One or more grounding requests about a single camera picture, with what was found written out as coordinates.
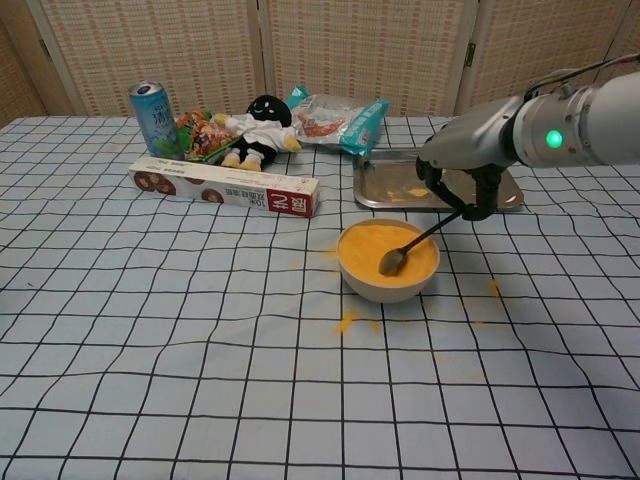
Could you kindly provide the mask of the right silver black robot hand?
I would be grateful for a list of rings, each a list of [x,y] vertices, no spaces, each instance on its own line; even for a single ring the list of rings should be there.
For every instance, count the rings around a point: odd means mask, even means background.
[[[416,174],[426,187],[468,221],[497,210],[503,172],[517,160],[512,133],[523,105],[519,96],[476,106],[449,121],[420,148]],[[467,203],[442,180],[444,171],[462,171],[475,182],[475,201]]]

